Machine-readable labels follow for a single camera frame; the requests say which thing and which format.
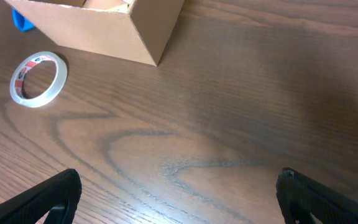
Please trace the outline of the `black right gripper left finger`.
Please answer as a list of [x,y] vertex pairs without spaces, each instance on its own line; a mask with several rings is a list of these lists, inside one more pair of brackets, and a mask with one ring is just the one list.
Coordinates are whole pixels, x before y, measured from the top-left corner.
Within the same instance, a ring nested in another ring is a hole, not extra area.
[[81,197],[82,184],[75,169],[67,169],[0,204],[0,224],[71,224]]

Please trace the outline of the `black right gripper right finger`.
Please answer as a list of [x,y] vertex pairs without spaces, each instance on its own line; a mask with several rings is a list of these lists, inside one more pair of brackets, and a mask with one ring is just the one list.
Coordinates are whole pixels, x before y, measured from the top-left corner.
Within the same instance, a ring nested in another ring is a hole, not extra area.
[[358,223],[358,203],[329,187],[285,167],[276,196],[286,224]]

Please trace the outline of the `clear adhesive tape roll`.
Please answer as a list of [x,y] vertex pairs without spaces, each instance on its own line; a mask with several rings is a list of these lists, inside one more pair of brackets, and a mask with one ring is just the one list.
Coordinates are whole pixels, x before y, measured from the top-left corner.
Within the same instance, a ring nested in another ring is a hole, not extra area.
[[[24,80],[29,70],[38,64],[51,61],[55,64],[56,73],[51,85],[39,96],[35,98],[26,98],[24,96]],[[39,108],[50,103],[63,89],[68,76],[66,63],[53,52],[37,52],[27,57],[12,74],[9,91],[11,98],[19,105],[28,108]]]

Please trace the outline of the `brown cardboard box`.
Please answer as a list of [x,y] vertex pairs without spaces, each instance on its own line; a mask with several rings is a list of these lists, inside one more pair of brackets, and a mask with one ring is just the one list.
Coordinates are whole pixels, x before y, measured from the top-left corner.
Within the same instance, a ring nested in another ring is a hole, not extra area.
[[57,45],[158,65],[184,0],[6,0]]

